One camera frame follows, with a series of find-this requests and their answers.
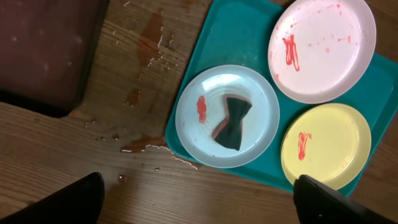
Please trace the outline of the light blue plate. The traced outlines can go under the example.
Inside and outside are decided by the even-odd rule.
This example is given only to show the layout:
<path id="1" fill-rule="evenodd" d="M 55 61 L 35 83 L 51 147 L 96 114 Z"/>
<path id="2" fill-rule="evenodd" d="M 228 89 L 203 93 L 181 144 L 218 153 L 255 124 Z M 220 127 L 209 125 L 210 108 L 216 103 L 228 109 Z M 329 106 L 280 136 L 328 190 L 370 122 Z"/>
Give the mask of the light blue plate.
<path id="1" fill-rule="evenodd" d="M 198 162 L 220 169 L 257 159 L 274 140 L 280 107 L 271 84 L 240 65 L 220 65 L 197 75 L 175 111 L 178 139 Z"/>

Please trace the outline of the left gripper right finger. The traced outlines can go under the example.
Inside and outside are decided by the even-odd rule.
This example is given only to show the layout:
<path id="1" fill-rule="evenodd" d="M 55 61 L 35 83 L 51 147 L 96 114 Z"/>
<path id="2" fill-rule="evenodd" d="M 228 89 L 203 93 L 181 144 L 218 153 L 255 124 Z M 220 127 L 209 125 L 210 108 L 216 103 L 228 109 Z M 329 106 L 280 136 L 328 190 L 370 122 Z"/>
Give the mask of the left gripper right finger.
<path id="1" fill-rule="evenodd" d="M 396 224 L 308 175 L 295 180 L 293 201 L 301 224 Z"/>

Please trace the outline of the yellow-green plate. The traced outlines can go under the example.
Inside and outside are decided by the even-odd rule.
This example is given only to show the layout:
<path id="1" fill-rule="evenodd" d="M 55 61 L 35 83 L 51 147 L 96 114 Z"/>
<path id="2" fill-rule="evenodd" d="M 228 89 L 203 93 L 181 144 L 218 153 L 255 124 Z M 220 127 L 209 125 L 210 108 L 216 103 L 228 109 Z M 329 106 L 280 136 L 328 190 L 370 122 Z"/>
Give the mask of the yellow-green plate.
<path id="1" fill-rule="evenodd" d="M 371 130 L 351 106 L 327 103 L 300 115 L 281 146 L 282 170 L 290 183 L 308 175 L 333 190 L 362 171 L 371 151 Z"/>

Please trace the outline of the green and pink sponge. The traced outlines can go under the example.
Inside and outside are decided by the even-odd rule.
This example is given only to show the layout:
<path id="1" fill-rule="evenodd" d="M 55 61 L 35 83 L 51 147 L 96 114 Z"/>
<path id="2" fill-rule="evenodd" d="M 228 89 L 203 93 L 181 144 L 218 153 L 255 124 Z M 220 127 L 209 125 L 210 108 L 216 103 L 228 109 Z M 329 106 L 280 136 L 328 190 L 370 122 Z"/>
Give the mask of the green and pink sponge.
<path id="1" fill-rule="evenodd" d="M 213 140 L 227 149 L 239 151 L 243 138 L 243 119 L 252 108 L 245 97 L 227 94 L 224 96 L 225 119 L 212 133 Z"/>

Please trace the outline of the white plate with red smear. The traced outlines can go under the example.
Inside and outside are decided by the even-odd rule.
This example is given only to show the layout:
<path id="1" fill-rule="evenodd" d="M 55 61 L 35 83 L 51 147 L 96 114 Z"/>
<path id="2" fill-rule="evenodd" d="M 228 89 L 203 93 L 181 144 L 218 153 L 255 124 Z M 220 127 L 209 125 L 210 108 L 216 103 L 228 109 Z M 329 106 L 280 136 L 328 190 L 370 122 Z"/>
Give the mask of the white plate with red smear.
<path id="1" fill-rule="evenodd" d="M 331 101 L 361 79 L 376 37 L 376 22 L 364 0 L 296 0 L 272 31 L 269 70 L 292 100 Z"/>

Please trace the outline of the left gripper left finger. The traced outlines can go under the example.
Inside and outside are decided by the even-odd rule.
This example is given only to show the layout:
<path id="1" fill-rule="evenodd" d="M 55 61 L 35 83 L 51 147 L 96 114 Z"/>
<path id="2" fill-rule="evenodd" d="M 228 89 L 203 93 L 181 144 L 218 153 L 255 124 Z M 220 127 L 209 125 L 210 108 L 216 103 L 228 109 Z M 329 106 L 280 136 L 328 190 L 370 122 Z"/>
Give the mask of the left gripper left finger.
<path id="1" fill-rule="evenodd" d="M 96 223 L 105 197 L 104 180 L 99 172 L 1 219 L 13 223 Z"/>

